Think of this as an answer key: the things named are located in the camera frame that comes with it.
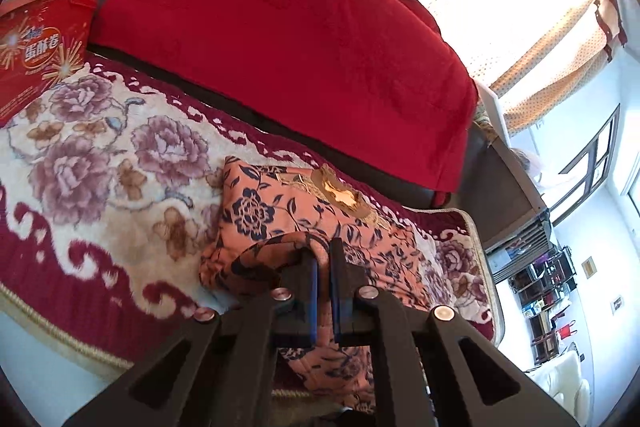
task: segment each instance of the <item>white leather sofa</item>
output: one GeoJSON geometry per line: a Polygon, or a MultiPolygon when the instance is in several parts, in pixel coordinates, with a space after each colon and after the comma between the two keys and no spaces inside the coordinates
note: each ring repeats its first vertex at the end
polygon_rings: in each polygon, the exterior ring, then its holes
{"type": "Polygon", "coordinates": [[[555,357],[529,372],[529,377],[586,427],[591,410],[589,382],[582,378],[575,351],[555,357]]]}

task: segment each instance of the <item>screw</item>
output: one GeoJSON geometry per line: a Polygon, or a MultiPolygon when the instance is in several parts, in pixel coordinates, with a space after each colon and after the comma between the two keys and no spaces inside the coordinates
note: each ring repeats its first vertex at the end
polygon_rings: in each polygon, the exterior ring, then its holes
{"type": "Polygon", "coordinates": [[[456,312],[448,306],[438,306],[436,309],[434,309],[433,314],[437,319],[440,319],[441,321],[450,321],[453,317],[456,316],[456,312]]]}
{"type": "Polygon", "coordinates": [[[380,295],[380,292],[375,286],[361,286],[358,289],[358,295],[363,299],[371,300],[380,295]]]}
{"type": "Polygon", "coordinates": [[[289,288],[275,288],[271,290],[271,297],[276,301],[288,301],[292,296],[293,293],[291,293],[289,288]]]}
{"type": "Polygon", "coordinates": [[[196,308],[196,311],[193,312],[193,318],[201,323],[211,322],[216,318],[216,315],[217,313],[214,309],[205,307],[196,308]]]}

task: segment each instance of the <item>firework graphic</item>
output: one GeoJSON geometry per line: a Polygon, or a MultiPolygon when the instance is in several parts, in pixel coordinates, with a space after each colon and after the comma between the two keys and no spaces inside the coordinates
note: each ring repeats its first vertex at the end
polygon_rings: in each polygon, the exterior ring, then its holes
{"type": "Polygon", "coordinates": [[[42,75],[43,80],[49,81],[43,90],[55,86],[60,80],[64,80],[69,75],[82,69],[82,56],[78,53],[80,48],[82,48],[82,41],[71,41],[71,45],[68,48],[64,42],[60,42],[58,45],[58,54],[55,55],[50,65],[53,71],[42,75]]]}
{"type": "Polygon", "coordinates": [[[0,41],[0,68],[13,70],[15,59],[24,51],[24,38],[29,30],[26,25],[27,17],[2,37],[0,41]]]}

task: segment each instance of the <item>orange floral garment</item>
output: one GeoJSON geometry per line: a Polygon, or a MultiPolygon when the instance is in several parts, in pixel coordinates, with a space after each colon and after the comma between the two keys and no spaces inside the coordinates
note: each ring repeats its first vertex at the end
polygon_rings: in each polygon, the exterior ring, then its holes
{"type": "Polygon", "coordinates": [[[365,267],[370,283],[423,311],[455,303],[434,261],[416,248],[413,230],[381,216],[327,166],[251,166],[229,157],[223,187],[218,240],[202,255],[200,281],[241,299],[256,295],[276,287],[278,269],[309,247],[319,267],[318,345],[281,354],[310,391],[372,410],[369,348],[334,343],[328,242],[340,237],[347,261],[365,267]]]}

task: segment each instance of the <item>window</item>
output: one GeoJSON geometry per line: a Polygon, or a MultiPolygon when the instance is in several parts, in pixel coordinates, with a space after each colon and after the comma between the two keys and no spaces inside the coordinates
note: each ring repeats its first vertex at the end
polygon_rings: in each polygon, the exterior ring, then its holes
{"type": "MultiPolygon", "coordinates": [[[[560,174],[572,174],[577,178],[574,186],[567,190],[566,186],[561,185],[546,191],[543,195],[554,226],[558,226],[607,179],[616,143],[619,117],[620,106],[616,108],[607,123],[587,146],[560,171],[560,174]]],[[[638,178],[629,190],[629,197],[636,208],[640,208],[640,182],[638,178]]]]}

